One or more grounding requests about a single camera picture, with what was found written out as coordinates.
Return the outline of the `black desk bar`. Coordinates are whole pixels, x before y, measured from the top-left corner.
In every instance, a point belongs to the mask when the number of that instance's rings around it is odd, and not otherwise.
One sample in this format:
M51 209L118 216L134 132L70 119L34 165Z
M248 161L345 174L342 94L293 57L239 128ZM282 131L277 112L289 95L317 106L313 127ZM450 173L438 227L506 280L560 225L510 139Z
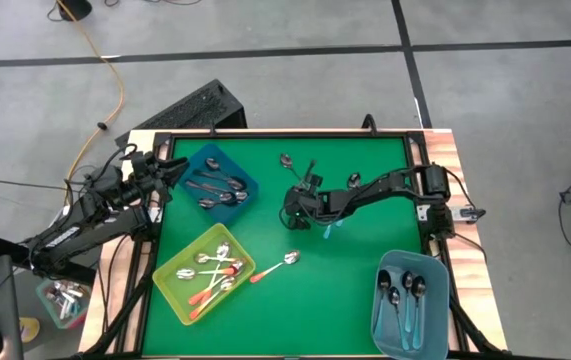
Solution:
M10 257L14 266L30 270L34 275L51 280L71 280L84 285L92 285L96 270L67 261L63 265L36 265L30 262L35 257L30 255L30 249L22 244L0 238L0 256Z

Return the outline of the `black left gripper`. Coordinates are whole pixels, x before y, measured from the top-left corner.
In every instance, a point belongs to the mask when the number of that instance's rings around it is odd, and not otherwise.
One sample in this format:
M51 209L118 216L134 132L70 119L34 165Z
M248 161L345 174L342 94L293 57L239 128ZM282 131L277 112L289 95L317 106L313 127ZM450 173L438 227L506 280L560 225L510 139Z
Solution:
M134 152L131 155L131 165L129 184L134 189L144 194L155 191L161 200L171 200L170 191L189 168L189 159L180 157L161 160L152 152Z

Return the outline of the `yellow round disc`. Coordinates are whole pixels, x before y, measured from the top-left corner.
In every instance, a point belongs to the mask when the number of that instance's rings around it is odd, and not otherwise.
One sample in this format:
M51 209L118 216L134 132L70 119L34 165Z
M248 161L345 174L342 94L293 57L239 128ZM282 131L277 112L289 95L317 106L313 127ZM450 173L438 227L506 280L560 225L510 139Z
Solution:
M34 317L20 317L19 329L22 343L28 344L39 335L41 329L40 321Z

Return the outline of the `grey-blue plastic bin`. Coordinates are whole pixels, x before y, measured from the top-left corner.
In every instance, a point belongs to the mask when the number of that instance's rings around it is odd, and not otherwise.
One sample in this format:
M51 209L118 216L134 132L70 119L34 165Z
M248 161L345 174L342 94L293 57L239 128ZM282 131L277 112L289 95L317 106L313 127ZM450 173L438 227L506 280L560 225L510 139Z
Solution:
M388 294L383 306L380 333L378 336L373 335L373 326L379 302L377 278L380 270L389 272L392 281L391 287L396 287L400 292L399 311L401 324L409 344L407 351L401 347L396 314L394 307L389 302ZM413 274L413 282L417 276L422 276L426 282L426 293L421 299L421 347L418 350L412 346L415 316L415 298L412 294L412 288L409 295L411 330L406 332L404 329L405 289L402 286L401 278L406 271L410 271ZM445 360L448 353L449 295L448 271L436 258L401 250L392 250L385 253L377 268L371 315L371 335L375 347L393 360Z

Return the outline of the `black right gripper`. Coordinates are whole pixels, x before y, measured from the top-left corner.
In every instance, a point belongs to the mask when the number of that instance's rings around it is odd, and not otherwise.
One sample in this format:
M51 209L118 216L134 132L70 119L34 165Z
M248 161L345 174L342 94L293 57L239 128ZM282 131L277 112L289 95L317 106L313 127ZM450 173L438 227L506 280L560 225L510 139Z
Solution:
M330 225L336 221L336 215L329 208L328 194L318 191L323 178L312 175L311 183L295 185L288 189L284 211L289 216L291 230L307 230L311 228L310 222L319 225Z

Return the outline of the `black diagonal frame strut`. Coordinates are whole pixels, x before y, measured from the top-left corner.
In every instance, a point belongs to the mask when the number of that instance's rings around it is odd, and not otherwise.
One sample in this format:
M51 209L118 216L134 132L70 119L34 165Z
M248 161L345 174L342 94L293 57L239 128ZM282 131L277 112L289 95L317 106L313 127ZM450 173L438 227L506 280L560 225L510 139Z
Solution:
M466 345L466 338L469 338L481 353L500 353L501 350L493 345L485 335L473 323L469 315L460 305L458 295L454 285L450 286L449 308L453 316L457 339L462 343L464 351L469 348Z
M88 350L83 352L85 360L97 359L107 360L109 357L140 357L142 355L142 341L143 330L146 326L146 318L149 310L149 300L152 290L152 274L156 267L157 250L151 250L148 254L148 262L146 264L144 273L132 291L130 297L122 306L121 310L117 313L115 319L107 327L107 331L101 334L94 345ZM141 302L141 308L138 315L139 326L135 332L134 348L132 351L115 351L108 354L107 350L110 344L124 331L124 328L129 324L129 318L137 306Z

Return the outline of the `black round floor base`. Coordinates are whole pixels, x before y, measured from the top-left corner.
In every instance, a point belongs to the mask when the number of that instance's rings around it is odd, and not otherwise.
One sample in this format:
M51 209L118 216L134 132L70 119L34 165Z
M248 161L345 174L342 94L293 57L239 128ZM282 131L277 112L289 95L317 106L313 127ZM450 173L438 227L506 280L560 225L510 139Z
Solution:
M56 6L61 19L69 22L82 20L93 10L89 0L56 0Z

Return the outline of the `dark blue plastic bin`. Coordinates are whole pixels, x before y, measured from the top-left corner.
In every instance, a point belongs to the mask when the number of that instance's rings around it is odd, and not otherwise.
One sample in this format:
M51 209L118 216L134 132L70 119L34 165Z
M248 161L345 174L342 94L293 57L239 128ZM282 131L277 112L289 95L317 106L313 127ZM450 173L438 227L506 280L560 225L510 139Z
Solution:
M248 193L248 198L246 200L242 202L236 201L231 206L217 205L211 209L203 209L198 205L198 200L201 198L210 198L216 201L219 201L219 198L215 194L187 186L185 184L187 180L191 180L195 183L210 183L221 188L227 187L224 182L197 177L194 175L195 170L202 170L214 175L220 175L218 172L212 172L207 168L205 160L209 157L215 158L221 165L223 171L229 175L239 177L246 182L246 192ZM222 223L225 225L232 224L246 209L249 208L249 205L258 198L259 194L258 183L232 157L214 143L200 146L194 154L189 157L189 168L185 174L181 176L179 185L186 194L197 203L198 207L210 216L214 223Z

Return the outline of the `black perforated computer case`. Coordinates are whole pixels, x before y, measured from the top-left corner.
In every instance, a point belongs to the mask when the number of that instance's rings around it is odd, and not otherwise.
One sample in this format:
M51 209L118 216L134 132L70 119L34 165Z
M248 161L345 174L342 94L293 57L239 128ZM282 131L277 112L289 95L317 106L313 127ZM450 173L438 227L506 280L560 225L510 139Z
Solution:
M243 104L218 79L196 89L181 100L134 127L158 129L246 129Z

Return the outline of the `teal tray of small parts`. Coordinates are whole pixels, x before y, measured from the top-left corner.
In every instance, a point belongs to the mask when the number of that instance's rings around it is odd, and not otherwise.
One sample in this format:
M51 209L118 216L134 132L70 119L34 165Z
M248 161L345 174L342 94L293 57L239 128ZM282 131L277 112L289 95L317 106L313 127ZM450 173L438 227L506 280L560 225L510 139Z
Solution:
M90 301L87 286L47 279L36 288L36 294L58 329L72 329L85 321Z

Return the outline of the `grey connector box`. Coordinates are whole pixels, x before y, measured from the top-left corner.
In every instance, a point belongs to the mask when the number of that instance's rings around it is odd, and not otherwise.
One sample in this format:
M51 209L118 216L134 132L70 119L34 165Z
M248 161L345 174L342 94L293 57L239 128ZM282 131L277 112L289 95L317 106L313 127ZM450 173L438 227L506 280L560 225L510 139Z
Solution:
M452 206L450 208L452 219L455 222L464 222L466 224L475 224L480 218L486 214L486 210L472 205Z

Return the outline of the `yellow-green plastic bin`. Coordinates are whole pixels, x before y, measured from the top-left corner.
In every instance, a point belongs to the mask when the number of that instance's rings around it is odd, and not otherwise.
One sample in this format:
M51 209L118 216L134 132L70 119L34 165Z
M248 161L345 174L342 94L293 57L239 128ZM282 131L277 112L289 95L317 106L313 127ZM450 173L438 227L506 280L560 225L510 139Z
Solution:
M225 293L218 295L195 320L191 320L189 314L197 305L188 304L188 300L194 294L205 289L211 280L212 275L197 275L193 279L183 280L176 276L176 272L183 268L192 268L196 271L216 270L217 261L209 261L199 264L194 261L198 253L205 253L209 256L216 256L217 247L224 241L230 244L228 257L241 258L244 263L243 270L233 276L235 282L233 287ZM227 268L232 263L223 262L220 269ZM169 306L172 308L180 322L186 326L193 325L220 302L226 299L243 282L248 280L256 270L256 263L250 254L241 246L240 242L222 224L215 224L205 231L200 237L195 239L186 248L178 252L171 259L159 266L153 273L153 281L163 295Z

